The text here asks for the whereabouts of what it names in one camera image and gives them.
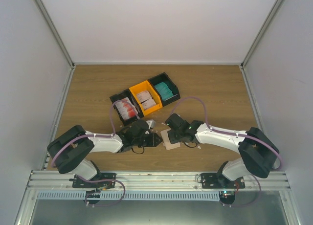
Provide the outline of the beige card holder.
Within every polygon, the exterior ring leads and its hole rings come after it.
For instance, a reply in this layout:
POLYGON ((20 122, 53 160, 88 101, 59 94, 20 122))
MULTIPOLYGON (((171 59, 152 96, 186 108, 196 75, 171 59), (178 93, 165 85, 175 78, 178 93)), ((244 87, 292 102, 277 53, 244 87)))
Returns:
POLYGON ((163 144, 166 148, 166 150, 172 150, 172 149, 176 149, 178 147, 180 147, 180 143, 175 143, 175 144, 172 144, 170 142, 170 139, 169 139, 169 136, 168 136, 168 132, 170 131, 170 129, 166 129, 166 130, 163 130, 160 132, 161 134, 161 137, 162 137, 162 140, 163 140, 163 144))

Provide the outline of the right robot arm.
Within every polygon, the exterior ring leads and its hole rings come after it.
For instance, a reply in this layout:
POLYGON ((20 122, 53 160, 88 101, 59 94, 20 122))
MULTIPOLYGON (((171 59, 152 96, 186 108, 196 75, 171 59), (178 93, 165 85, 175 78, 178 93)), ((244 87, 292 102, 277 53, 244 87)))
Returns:
POLYGON ((258 128, 248 131, 234 131, 210 126, 203 121, 191 123, 178 114, 171 114, 165 121, 170 128, 168 138, 171 144, 211 144, 234 151, 240 158, 224 162, 208 184, 230 188, 235 181, 247 175, 267 178, 279 156, 277 147, 258 128))

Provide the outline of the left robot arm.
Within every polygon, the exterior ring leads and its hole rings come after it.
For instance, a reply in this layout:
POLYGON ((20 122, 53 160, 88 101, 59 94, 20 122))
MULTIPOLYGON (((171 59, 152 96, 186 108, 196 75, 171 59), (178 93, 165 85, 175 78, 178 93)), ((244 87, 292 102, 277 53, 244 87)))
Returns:
POLYGON ((100 172, 86 156, 95 152, 124 153, 133 151, 135 146, 156 147, 162 138, 151 132, 154 123, 139 119, 113 134, 96 134, 76 125, 47 146, 51 164, 60 174, 74 173, 82 177, 88 187, 95 188, 101 181, 100 172))

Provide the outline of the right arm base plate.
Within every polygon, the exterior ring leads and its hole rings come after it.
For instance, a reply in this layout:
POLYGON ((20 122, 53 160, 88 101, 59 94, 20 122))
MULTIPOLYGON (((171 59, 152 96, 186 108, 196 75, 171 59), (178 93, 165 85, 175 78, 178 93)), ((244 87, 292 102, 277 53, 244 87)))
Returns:
POLYGON ((196 176, 196 182, 201 184, 202 189, 244 189, 246 187, 243 177, 230 181, 218 173, 201 173, 196 176))

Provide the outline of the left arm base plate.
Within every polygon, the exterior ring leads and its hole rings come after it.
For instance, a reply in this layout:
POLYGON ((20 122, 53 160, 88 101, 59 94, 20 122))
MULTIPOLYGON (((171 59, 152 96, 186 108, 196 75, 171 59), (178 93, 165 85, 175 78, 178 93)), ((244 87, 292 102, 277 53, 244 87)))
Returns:
POLYGON ((69 179, 69 181, 72 182, 73 188, 111 189, 115 187, 115 182, 110 180, 114 179, 116 179, 116 173, 101 172, 89 181, 82 180, 77 175, 74 175, 74 178, 69 179))

